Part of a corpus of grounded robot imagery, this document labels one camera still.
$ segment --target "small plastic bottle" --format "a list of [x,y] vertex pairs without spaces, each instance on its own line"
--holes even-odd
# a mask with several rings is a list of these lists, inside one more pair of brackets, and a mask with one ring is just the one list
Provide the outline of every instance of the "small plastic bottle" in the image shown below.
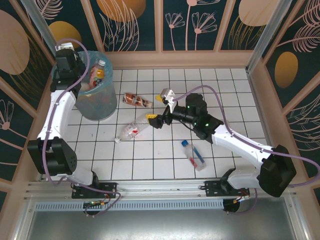
[[200,171],[207,166],[205,160],[193,145],[190,145],[187,140],[182,141],[181,144],[184,147],[185,155],[188,157],[195,170]]
[[101,83],[105,76],[105,65],[106,62],[103,60],[99,60],[98,63],[93,65],[90,73],[90,81],[89,87],[92,89],[96,87],[99,83]]
[[129,141],[133,139],[137,134],[141,133],[144,129],[146,129],[149,125],[146,115],[152,114],[146,113],[136,118],[132,123],[128,124],[120,133],[118,137],[114,139],[114,141],[119,144],[123,141]]

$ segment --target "clear plastic bottle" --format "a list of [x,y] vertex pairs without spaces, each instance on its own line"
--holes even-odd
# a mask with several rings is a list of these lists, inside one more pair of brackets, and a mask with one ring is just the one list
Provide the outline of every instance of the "clear plastic bottle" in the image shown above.
[[207,166],[205,160],[202,158],[195,146],[190,145],[187,140],[182,141],[181,144],[184,147],[185,155],[188,157],[195,170],[200,171]]
[[133,139],[137,134],[141,133],[148,126],[150,126],[146,117],[147,114],[152,114],[152,112],[141,115],[140,117],[136,118],[132,123],[128,124],[125,128],[123,128],[120,135],[116,137],[114,141],[117,144],[123,141],[129,141],[130,139]]

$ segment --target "trash can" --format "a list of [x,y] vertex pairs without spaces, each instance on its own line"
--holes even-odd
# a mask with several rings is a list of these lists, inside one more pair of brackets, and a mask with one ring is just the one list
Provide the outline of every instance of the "trash can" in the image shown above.
[[[105,61],[103,81],[96,87],[88,91],[80,91],[75,106],[82,115],[93,121],[102,120],[110,117],[117,108],[117,97],[113,84],[113,71],[110,60],[101,52],[88,51],[90,57],[90,66],[87,75],[82,82],[89,83],[90,72],[94,64],[99,60]],[[87,62],[87,56],[84,51],[79,52],[84,63]]]

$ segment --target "trash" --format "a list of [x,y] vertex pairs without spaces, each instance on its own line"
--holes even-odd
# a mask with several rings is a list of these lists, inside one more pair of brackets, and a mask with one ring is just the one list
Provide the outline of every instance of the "trash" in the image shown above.
[[145,108],[152,108],[153,103],[147,100],[142,99],[139,96],[130,94],[130,93],[125,93],[123,95],[123,99],[122,102],[124,102],[125,104],[129,104],[132,106],[141,106],[141,107],[145,107]]
[[141,133],[144,129],[146,129],[149,125],[146,115],[152,114],[146,113],[136,118],[132,123],[128,124],[120,133],[118,137],[114,139],[114,141],[119,144],[123,141],[129,141],[134,138],[137,134]]
[[188,157],[195,170],[200,171],[207,166],[205,160],[202,158],[195,146],[190,145],[187,140],[182,141],[181,144],[184,147],[185,155]]

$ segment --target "line-drawn flower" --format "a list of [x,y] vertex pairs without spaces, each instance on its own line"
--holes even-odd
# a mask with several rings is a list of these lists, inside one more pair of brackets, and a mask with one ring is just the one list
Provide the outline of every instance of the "line-drawn flower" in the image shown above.
[[197,50],[197,37],[198,34],[209,33],[217,30],[217,25],[214,24],[216,22],[214,13],[203,13],[199,18],[199,12],[193,13],[192,24],[195,32],[195,42],[194,42],[194,50]]
[[176,48],[175,48],[175,44],[174,44],[174,37],[172,34],[172,29],[183,27],[184,25],[186,25],[186,22],[183,21],[183,17],[181,16],[181,13],[173,13],[172,16],[170,13],[167,13],[165,15],[165,20],[168,23],[169,28],[170,28],[171,42],[172,42],[173,50],[175,51]]
[[188,51],[188,26],[189,26],[189,16],[190,9],[196,5],[210,5],[219,3],[220,0],[186,0],[186,3],[189,5],[188,13],[186,15],[186,28],[185,28],[185,50]]

